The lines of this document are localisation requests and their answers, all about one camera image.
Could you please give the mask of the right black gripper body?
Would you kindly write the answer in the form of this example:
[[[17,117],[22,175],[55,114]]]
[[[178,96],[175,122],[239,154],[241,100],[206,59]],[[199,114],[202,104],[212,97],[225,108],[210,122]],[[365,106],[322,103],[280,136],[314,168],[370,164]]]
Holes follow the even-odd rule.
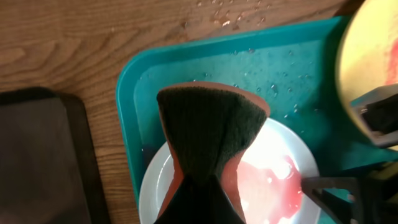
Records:
[[[397,162],[360,168],[358,223],[397,224]]]

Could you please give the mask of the light blue plate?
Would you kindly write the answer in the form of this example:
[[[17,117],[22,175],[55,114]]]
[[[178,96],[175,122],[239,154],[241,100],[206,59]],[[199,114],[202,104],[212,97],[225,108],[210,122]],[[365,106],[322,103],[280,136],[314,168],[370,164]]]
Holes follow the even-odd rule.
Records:
[[[307,145],[287,126],[268,119],[238,166],[241,205],[248,223],[317,223],[320,208],[301,190],[319,175]],[[141,223],[154,223],[174,176],[168,144],[149,163],[139,194]]]

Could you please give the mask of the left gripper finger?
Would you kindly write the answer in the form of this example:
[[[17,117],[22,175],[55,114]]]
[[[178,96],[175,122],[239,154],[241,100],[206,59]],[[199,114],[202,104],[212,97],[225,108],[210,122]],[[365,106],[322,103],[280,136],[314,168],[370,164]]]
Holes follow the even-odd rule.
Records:
[[[197,183],[190,175],[185,176],[170,203],[155,221],[155,224],[243,223],[214,175],[203,184]]]

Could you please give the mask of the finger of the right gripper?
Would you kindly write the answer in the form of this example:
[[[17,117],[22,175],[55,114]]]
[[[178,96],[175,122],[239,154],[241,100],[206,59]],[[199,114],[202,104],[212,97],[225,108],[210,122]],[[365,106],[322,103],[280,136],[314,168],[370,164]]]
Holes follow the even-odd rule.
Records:
[[[377,87],[350,103],[363,133],[380,148],[397,146],[397,85]]]
[[[353,177],[309,177],[301,181],[302,191],[338,224],[364,223],[364,205],[358,179]],[[353,202],[327,189],[347,190]]]

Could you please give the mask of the pink and green sponge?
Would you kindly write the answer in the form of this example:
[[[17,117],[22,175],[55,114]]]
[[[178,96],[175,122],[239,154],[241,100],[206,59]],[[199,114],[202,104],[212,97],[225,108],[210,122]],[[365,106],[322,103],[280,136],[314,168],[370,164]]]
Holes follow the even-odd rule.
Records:
[[[214,175],[245,223],[238,165],[270,115],[266,101],[230,85],[190,82],[161,89],[157,103],[174,163],[174,176],[157,219],[185,176],[203,184]]]

